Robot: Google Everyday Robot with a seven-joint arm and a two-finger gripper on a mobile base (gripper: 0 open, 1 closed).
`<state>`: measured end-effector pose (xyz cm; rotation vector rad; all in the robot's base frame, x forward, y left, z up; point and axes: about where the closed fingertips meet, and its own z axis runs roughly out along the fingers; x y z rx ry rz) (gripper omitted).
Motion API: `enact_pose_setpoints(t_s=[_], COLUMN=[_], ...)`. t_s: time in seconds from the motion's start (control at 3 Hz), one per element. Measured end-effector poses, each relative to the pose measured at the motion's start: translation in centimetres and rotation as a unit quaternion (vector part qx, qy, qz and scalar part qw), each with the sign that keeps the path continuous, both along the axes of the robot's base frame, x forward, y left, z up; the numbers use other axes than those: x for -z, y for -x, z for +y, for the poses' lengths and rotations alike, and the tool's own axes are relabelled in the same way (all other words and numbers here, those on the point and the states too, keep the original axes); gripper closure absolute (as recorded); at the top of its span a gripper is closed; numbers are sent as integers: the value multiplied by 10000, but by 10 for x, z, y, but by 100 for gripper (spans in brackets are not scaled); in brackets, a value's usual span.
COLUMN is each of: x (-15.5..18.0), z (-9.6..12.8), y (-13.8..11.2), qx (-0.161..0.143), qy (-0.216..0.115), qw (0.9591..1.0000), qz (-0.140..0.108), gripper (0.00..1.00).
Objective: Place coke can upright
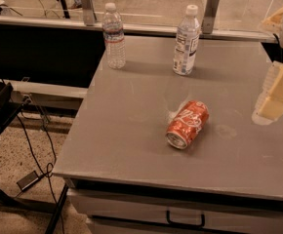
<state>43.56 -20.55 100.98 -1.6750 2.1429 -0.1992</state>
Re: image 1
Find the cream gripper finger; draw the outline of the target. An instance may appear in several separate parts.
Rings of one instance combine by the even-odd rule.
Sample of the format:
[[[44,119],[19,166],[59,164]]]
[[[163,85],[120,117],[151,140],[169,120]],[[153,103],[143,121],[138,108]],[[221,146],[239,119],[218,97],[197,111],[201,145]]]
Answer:
[[[274,61],[257,100],[257,120],[277,121],[283,115],[283,63]]]
[[[264,19],[261,24],[261,28],[264,31],[271,33],[279,33],[283,22],[283,7],[278,9],[270,17]]]

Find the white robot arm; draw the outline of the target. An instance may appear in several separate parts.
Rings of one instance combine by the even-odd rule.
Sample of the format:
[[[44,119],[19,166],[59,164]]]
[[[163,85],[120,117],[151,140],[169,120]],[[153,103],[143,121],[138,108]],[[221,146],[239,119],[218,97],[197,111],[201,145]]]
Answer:
[[[278,35],[280,47],[283,49],[283,7],[263,20],[261,29]],[[256,102],[252,119],[259,125],[268,125],[277,121],[282,115],[283,63],[275,60],[266,73],[263,91]]]

